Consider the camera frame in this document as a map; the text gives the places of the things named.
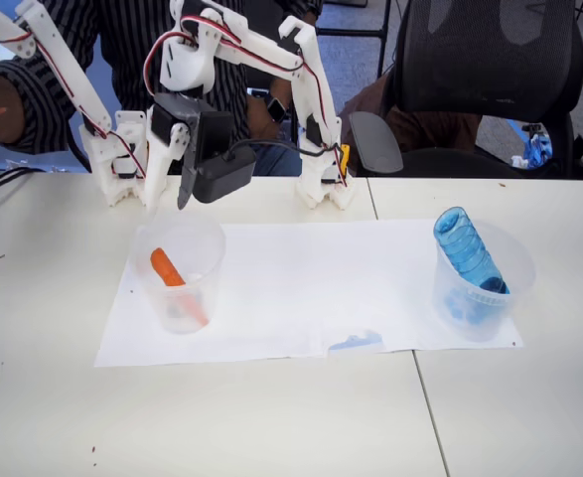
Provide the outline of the person's left hand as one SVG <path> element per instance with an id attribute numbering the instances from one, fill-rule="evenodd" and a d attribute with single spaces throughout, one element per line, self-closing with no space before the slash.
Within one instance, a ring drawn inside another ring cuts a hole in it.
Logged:
<path id="1" fill-rule="evenodd" d="M 247 124 L 251 139 L 276 140 L 280 124 L 273 121 L 263 98 L 247 96 Z"/>

